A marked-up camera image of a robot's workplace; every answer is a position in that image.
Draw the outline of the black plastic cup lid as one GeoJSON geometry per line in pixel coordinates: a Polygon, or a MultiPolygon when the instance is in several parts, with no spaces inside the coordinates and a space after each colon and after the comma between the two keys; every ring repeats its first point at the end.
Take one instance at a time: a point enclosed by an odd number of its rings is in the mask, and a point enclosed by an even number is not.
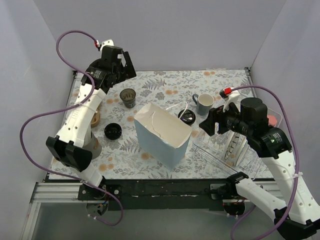
{"type": "Polygon", "coordinates": [[[192,110],[181,110],[178,114],[178,118],[185,124],[191,126],[196,121],[196,115],[192,110]]]}

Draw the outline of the light blue paper bag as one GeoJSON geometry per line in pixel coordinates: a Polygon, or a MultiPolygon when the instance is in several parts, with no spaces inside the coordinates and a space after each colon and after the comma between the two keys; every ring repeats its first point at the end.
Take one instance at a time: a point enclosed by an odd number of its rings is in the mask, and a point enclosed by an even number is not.
{"type": "Polygon", "coordinates": [[[139,146],[172,170],[186,154],[192,127],[149,102],[134,116],[139,146]]]}

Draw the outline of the brown cardboard cup carrier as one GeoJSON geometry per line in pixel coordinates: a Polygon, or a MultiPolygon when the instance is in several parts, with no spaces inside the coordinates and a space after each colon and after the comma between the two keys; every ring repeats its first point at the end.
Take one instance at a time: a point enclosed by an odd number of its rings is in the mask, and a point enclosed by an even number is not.
{"type": "Polygon", "coordinates": [[[91,122],[90,122],[90,126],[91,128],[95,128],[99,125],[101,121],[101,112],[100,112],[100,108],[98,108],[96,110],[96,113],[93,115],[91,122]]]}

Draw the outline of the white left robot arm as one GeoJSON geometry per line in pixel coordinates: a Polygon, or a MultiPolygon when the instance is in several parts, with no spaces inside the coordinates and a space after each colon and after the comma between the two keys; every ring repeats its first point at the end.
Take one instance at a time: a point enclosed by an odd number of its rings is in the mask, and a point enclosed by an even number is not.
{"type": "Polygon", "coordinates": [[[48,137],[46,146],[53,157],[87,183],[89,194],[95,200],[106,196],[103,177],[92,164],[102,147],[92,133],[91,121],[110,88],[125,80],[136,77],[136,72],[127,51],[114,46],[108,39],[100,48],[101,57],[92,62],[82,77],[76,104],[68,114],[64,125],[55,137],[48,137]]]}

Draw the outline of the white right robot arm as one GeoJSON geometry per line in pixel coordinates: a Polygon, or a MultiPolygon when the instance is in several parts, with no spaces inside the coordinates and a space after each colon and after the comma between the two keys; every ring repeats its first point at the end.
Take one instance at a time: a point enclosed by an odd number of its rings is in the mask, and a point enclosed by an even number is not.
{"type": "Polygon", "coordinates": [[[320,228],[320,206],[302,175],[295,172],[298,161],[291,142],[280,128],[269,125],[267,113],[261,99],[249,97],[240,102],[240,108],[230,103],[227,110],[223,106],[210,109],[199,127],[209,136],[228,131],[245,136],[271,172],[283,199],[259,187],[243,172],[226,179],[227,195],[232,199],[244,197],[256,205],[271,218],[284,239],[307,239],[320,228]]]}

